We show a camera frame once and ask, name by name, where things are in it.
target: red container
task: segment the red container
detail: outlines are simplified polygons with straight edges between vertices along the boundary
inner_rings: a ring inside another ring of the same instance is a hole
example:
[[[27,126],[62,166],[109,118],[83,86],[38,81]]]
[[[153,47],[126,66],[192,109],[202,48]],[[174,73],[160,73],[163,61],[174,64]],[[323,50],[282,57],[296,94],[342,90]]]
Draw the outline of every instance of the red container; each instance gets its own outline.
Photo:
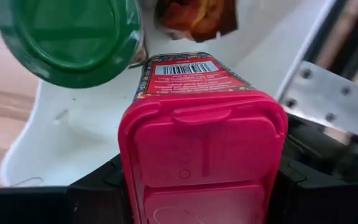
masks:
[[[149,60],[118,134],[135,224],[264,222],[287,116],[251,88],[206,53]]]

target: red plastic lid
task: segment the red plastic lid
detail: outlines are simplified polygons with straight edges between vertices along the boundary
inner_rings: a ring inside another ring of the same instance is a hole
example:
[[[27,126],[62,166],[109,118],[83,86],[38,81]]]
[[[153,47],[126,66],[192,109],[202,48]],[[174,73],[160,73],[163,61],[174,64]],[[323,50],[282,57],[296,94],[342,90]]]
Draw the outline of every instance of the red plastic lid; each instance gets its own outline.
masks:
[[[119,128],[135,223],[262,223],[286,132],[260,91],[136,101]]]

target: barcode label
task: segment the barcode label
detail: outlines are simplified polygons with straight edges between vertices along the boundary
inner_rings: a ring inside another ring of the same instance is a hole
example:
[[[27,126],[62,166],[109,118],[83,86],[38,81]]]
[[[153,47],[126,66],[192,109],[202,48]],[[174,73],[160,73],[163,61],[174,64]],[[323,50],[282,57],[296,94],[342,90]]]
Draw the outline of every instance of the barcode label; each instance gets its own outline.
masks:
[[[219,71],[219,69],[212,61],[183,63],[175,65],[157,65],[155,67],[156,75],[181,75],[216,71]]]

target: metal bracket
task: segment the metal bracket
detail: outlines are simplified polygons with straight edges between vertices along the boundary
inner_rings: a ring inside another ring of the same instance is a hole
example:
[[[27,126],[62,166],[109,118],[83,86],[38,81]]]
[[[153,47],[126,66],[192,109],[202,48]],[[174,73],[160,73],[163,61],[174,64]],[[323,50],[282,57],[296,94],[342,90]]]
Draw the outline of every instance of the metal bracket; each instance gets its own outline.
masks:
[[[280,103],[299,118],[358,136],[358,84],[301,62]]]

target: green lid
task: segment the green lid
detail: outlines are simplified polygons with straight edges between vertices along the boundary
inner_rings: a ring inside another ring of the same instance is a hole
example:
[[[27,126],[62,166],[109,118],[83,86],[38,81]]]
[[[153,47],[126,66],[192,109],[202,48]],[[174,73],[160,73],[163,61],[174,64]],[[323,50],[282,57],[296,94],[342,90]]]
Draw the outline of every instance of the green lid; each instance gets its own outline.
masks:
[[[110,81],[142,41],[137,0],[0,0],[0,30],[25,68],[69,88]]]

